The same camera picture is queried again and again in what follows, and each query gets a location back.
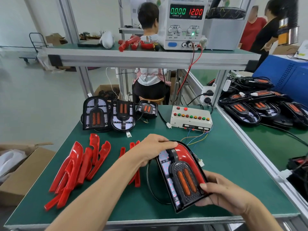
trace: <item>blue button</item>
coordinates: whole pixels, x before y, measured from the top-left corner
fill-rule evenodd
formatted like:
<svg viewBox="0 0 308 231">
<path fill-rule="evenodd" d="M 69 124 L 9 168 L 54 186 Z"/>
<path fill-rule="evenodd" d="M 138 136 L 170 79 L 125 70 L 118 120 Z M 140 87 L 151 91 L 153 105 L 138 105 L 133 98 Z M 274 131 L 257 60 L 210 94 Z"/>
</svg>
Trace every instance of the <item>blue button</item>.
<svg viewBox="0 0 308 231">
<path fill-rule="evenodd" d="M 177 43 L 176 43 L 176 42 L 169 42 L 169 43 L 168 43 L 168 46 L 169 46 L 169 47 L 176 47 L 176 46 L 177 46 Z"/>
</svg>

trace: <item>person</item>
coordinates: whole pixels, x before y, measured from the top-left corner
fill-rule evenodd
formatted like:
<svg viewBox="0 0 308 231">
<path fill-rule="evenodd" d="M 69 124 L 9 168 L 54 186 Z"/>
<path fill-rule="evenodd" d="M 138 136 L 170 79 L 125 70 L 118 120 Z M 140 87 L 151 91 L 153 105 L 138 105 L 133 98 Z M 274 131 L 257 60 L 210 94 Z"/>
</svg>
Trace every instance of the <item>person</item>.
<svg viewBox="0 0 308 231">
<path fill-rule="evenodd" d="M 158 6 L 151 2 L 142 3 L 138 10 L 138 20 L 144 34 L 144 42 L 158 42 Z M 171 82 L 165 81 L 166 69 L 136 68 L 137 79 L 133 81 L 133 102 L 139 103 L 139 96 L 145 99 L 160 99 L 164 97 L 165 104 L 169 103 Z"/>
<path fill-rule="evenodd" d="M 267 24 L 261 29 L 256 36 L 250 51 L 261 54 L 257 68 L 268 57 L 269 51 L 274 42 L 278 40 L 279 21 L 283 17 L 282 10 L 283 0 L 269 0 L 265 8 Z"/>
<path fill-rule="evenodd" d="M 161 151 L 175 148 L 177 142 L 150 134 L 126 152 L 88 189 L 72 201 L 50 224 L 46 231 L 101 231 L 125 187 L 139 167 Z M 214 204 L 235 215 L 241 215 L 254 231 L 282 231 L 281 227 L 255 196 L 222 175 L 205 171 L 208 183 L 200 187 L 213 193 L 196 203 L 197 206 Z"/>
<path fill-rule="evenodd" d="M 241 49 L 249 51 L 252 43 L 255 41 L 257 34 L 266 25 L 266 19 L 258 17 L 259 6 L 254 5 L 249 13 L 240 43 Z"/>
</svg>

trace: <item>stool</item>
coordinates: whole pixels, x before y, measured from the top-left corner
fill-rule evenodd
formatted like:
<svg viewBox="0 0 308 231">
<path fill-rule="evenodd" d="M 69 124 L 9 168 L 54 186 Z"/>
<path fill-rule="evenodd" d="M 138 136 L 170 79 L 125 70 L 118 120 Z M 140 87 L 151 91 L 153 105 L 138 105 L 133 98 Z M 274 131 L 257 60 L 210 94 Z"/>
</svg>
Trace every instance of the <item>stool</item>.
<svg viewBox="0 0 308 231">
<path fill-rule="evenodd" d="M 156 104 L 162 104 L 162 102 L 164 101 L 164 97 L 154 100 L 154 99 L 145 99 L 145 98 L 142 98 L 142 97 L 139 96 L 139 99 L 140 100 L 152 101 L 152 102 L 155 102 Z"/>
</svg>

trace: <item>person in black shirt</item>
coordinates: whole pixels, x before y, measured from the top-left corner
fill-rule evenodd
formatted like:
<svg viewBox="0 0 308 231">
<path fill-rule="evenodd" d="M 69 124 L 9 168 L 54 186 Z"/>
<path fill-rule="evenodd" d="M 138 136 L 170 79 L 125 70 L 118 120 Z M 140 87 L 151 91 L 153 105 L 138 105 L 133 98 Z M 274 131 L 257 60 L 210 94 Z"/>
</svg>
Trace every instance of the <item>person in black shirt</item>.
<svg viewBox="0 0 308 231">
<path fill-rule="evenodd" d="M 278 40 L 279 21 L 283 17 L 283 0 L 269 0 L 265 8 L 267 24 L 256 36 L 250 49 L 251 52 L 261 54 L 256 69 L 264 62 L 274 42 Z"/>
</svg>

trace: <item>yellow wire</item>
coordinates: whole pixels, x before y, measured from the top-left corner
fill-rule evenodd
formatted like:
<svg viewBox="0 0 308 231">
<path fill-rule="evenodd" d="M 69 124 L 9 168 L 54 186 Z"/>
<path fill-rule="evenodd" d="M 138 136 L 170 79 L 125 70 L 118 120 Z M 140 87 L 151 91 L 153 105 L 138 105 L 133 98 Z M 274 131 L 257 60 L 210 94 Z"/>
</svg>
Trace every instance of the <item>yellow wire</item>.
<svg viewBox="0 0 308 231">
<path fill-rule="evenodd" d="M 199 135 L 199 136 L 185 137 L 185 138 L 182 138 L 181 141 L 184 140 L 184 139 L 187 139 L 187 138 L 196 138 L 196 137 L 200 137 L 201 135 Z"/>
<path fill-rule="evenodd" d="M 202 141 L 202 140 L 199 140 L 199 141 L 194 142 L 194 143 L 190 143 L 190 144 L 188 144 L 188 145 L 192 145 L 192 144 L 198 143 L 198 142 L 200 142 L 200 141 Z"/>
</svg>

